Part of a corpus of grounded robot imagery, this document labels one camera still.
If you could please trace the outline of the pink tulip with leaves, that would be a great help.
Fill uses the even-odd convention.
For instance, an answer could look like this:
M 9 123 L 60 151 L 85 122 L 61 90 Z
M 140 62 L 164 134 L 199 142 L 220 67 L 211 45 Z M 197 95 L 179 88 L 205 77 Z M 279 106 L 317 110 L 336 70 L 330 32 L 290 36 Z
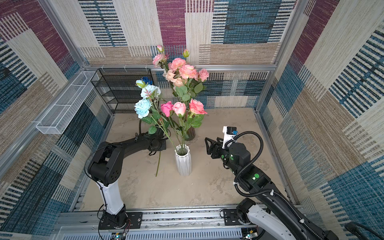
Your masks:
M 157 163 L 157 170 L 156 170 L 156 175 L 155 175 L 155 177 L 157 177 L 157 176 L 158 176 L 158 173 L 159 173 L 160 162 L 161 162 L 161 155 L 162 155 L 162 152 L 159 152 L 158 163 Z

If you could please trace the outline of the red glass vase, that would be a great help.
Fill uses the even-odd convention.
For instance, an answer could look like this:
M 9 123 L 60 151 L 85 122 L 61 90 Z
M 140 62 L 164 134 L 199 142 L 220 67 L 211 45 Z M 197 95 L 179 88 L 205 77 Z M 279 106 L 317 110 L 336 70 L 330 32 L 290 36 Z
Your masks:
M 196 137 L 195 129 L 193 127 L 190 127 L 184 136 L 184 140 L 192 141 L 195 137 Z

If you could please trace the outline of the white ribbed ceramic vase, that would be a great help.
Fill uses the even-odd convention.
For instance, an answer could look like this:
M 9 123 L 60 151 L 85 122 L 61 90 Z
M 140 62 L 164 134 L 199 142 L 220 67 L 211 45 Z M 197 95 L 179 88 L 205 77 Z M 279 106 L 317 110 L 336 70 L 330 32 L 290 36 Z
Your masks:
M 177 146 L 175 159 L 179 174 L 184 177 L 189 176 L 192 172 L 192 156 L 189 147 L 186 145 L 184 148 L 181 145 Z

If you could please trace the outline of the pink rose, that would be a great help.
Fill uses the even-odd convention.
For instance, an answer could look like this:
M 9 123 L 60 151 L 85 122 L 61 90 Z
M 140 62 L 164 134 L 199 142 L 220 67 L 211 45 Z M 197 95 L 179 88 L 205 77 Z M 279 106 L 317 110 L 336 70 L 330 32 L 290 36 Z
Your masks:
M 202 125 L 204 116 L 207 114 L 208 113 L 205 111 L 203 103 L 198 100 L 191 99 L 188 112 L 184 117 L 186 121 L 186 130 L 190 127 L 193 127 L 194 129 L 199 128 Z

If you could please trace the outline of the light blue carnation spray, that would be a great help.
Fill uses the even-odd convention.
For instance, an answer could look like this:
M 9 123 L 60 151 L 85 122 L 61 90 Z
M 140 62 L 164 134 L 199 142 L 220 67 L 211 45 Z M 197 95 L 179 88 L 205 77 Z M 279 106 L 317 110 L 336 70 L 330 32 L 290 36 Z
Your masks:
M 138 118 L 150 125 L 149 135 L 157 135 L 160 138 L 166 137 L 173 146 L 171 139 L 172 128 L 169 127 L 165 116 L 161 112 L 161 101 L 163 100 L 161 89 L 154 84 L 146 85 L 141 79 L 136 81 L 136 86 L 141 89 L 140 97 L 142 98 L 134 106 Z

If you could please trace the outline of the magenta rose stem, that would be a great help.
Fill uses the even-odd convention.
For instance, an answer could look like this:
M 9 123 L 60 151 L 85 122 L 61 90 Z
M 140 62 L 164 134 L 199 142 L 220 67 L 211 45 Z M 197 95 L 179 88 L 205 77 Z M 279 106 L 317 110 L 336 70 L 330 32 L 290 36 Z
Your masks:
M 173 106 L 174 105 L 172 104 L 172 102 L 167 102 L 165 104 L 162 104 L 161 105 L 161 112 L 165 116 L 165 120 L 169 124 L 169 127 L 173 129 L 174 136 L 175 136 L 177 141 L 175 142 L 175 141 L 172 140 L 172 143 L 173 143 L 173 146 L 176 149 L 178 145 L 182 144 L 182 141 L 181 141 L 181 137 L 180 137 L 180 134 L 181 134 L 180 126 L 172 118 L 172 116 L 173 116 Z

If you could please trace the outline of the light pink rose stem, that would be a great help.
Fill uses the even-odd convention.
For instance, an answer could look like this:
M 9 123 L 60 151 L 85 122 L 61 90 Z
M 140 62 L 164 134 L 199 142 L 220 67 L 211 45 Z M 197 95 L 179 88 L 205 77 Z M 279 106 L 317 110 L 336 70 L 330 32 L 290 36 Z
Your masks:
M 178 127 L 178 135 L 179 135 L 179 138 L 180 138 L 180 143 L 181 143 L 181 147 L 180 149 L 178 150 L 178 154 L 183 156 L 183 155 L 186 155 L 187 154 L 187 150 L 186 150 L 186 146 L 185 146 L 185 134 L 186 134 L 186 121 L 184 119 L 185 117 L 185 114 L 186 114 L 186 105 L 184 103 L 181 103 L 181 102 L 176 102 L 173 106 L 173 111 L 175 113 L 175 115 L 178 117 L 178 121 L 179 121 L 179 127 Z

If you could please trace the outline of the blue rose stem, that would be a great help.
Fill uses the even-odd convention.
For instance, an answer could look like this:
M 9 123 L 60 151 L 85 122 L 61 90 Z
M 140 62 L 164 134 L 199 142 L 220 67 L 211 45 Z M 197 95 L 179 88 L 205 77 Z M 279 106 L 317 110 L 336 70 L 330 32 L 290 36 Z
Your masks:
M 153 85 L 153 80 L 149 77 L 142 77 L 141 80 L 146 84 L 146 85 Z

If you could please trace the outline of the pink carnation spray stem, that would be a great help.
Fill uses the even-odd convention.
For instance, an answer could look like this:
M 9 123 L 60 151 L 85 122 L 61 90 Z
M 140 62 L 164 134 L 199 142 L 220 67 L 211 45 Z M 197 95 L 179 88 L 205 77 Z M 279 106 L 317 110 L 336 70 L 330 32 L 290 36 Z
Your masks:
M 183 58 L 175 58 L 166 65 L 165 70 L 165 78 L 173 89 L 174 96 L 185 103 L 204 90 L 199 71 L 185 60 L 188 56 L 189 51 L 185 50 Z

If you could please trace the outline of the pale peach carnation spray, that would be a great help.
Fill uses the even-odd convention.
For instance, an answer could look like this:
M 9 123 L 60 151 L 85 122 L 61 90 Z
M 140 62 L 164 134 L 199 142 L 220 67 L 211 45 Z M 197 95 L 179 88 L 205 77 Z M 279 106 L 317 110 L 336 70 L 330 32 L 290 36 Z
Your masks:
M 153 65 L 164 70 L 163 77 L 174 87 L 182 87 L 185 80 L 181 77 L 179 69 L 186 64 L 186 60 L 175 58 L 168 62 L 168 55 L 165 54 L 163 46 L 157 46 L 158 54 L 153 58 Z

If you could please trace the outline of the pink rose spray stem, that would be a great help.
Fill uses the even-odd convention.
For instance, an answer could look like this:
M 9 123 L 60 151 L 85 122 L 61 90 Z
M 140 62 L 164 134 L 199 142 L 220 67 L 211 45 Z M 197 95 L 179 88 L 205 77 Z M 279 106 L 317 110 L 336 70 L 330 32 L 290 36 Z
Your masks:
M 200 82 L 205 82 L 209 76 L 210 76 L 210 73 L 206 69 L 202 69 L 199 71 L 198 80 Z

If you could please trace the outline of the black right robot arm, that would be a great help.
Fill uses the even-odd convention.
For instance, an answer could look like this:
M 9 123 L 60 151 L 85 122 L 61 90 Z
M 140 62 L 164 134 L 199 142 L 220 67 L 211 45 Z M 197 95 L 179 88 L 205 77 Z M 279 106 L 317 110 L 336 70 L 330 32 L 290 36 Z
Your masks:
M 221 159 L 226 169 L 235 175 L 233 185 L 244 200 L 237 206 L 241 224 L 261 227 L 277 240 L 336 240 L 337 235 L 326 231 L 301 213 L 276 187 L 270 177 L 255 166 L 264 142 L 253 131 L 237 133 L 236 128 L 224 130 L 225 137 L 212 140 L 205 138 L 207 154 L 212 159 Z M 237 140 L 245 135 L 254 135 L 260 148 L 252 158 L 246 146 Z

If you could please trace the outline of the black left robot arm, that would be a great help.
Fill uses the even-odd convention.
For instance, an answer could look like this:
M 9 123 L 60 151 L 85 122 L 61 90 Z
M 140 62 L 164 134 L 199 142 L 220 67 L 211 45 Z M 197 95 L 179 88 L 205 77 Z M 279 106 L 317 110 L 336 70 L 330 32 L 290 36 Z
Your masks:
M 126 141 L 102 142 L 89 155 L 84 172 L 97 184 L 103 199 L 99 230 L 126 230 L 130 226 L 140 227 L 141 216 L 128 215 L 121 198 L 118 180 L 122 173 L 123 161 L 124 158 L 140 151 L 148 150 L 150 155 L 161 152 L 166 149 L 166 140 L 163 130 L 155 127 L 153 134 L 139 132 L 134 138 Z

